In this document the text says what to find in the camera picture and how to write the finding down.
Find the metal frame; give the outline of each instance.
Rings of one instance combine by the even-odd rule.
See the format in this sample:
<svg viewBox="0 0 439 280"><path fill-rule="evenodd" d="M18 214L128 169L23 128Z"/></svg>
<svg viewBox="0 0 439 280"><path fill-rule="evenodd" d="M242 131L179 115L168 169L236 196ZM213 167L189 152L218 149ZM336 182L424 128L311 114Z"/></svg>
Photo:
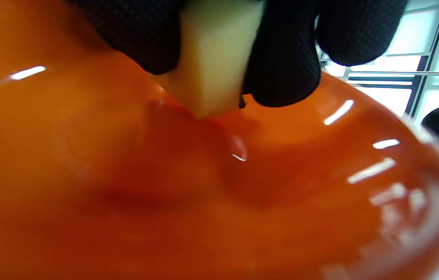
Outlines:
<svg viewBox="0 0 439 280"><path fill-rule="evenodd" d="M438 45L439 45L439 24L437 26L434 41L432 42L432 46L430 47L431 55L427 56L426 58L425 68L419 69L419 71L430 71L432 67L433 57L436 54ZM408 113L411 117L414 117L416 115L418 105L422 100L422 95L423 95L423 90L425 89L426 80L427 80L427 76L421 76L417 84L417 90L411 93L411 96L409 97L409 101L408 101L409 108L406 107L406 113Z"/></svg>

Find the finger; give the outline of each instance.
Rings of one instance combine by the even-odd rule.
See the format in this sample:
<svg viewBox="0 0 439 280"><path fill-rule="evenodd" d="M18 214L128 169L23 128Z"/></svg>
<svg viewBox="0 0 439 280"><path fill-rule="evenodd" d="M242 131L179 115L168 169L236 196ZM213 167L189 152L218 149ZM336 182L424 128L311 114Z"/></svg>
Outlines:
<svg viewBox="0 0 439 280"><path fill-rule="evenodd" d="M317 87L316 15L317 1L268 0L244 81L244 92L259 104L290 105Z"/></svg>
<svg viewBox="0 0 439 280"><path fill-rule="evenodd" d="M344 66L371 62L385 53L408 0L322 0L318 44Z"/></svg>
<svg viewBox="0 0 439 280"><path fill-rule="evenodd" d="M171 71L180 57L182 0L68 0L114 49L145 71Z"/></svg>

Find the potato piece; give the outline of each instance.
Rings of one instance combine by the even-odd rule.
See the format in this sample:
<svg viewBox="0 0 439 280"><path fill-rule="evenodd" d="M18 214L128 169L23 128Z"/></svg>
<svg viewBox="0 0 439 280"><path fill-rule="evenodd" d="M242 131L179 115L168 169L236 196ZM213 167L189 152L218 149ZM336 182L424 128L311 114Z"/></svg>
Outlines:
<svg viewBox="0 0 439 280"><path fill-rule="evenodd" d="M180 15L178 65L154 80L198 118L237 109L263 12L264 1L190 1Z"/></svg>

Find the gloved hand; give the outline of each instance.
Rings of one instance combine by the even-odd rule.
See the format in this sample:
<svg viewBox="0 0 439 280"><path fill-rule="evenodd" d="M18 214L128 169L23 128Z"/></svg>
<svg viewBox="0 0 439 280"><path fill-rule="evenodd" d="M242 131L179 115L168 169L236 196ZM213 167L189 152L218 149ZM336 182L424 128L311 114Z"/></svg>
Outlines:
<svg viewBox="0 0 439 280"><path fill-rule="evenodd" d="M161 75L177 65L184 0L68 1L147 72ZM267 0L243 92L268 107L303 100L320 80L315 40L338 64L370 62L388 48L407 1Z"/></svg>

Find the food piece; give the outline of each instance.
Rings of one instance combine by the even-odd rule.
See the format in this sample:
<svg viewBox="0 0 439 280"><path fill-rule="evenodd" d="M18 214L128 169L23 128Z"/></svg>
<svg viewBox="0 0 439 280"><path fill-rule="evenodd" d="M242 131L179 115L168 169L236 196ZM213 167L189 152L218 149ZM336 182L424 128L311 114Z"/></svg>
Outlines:
<svg viewBox="0 0 439 280"><path fill-rule="evenodd" d="M154 80L198 118L238 109L263 12L264 1L190 1L180 15L178 65Z"/></svg>

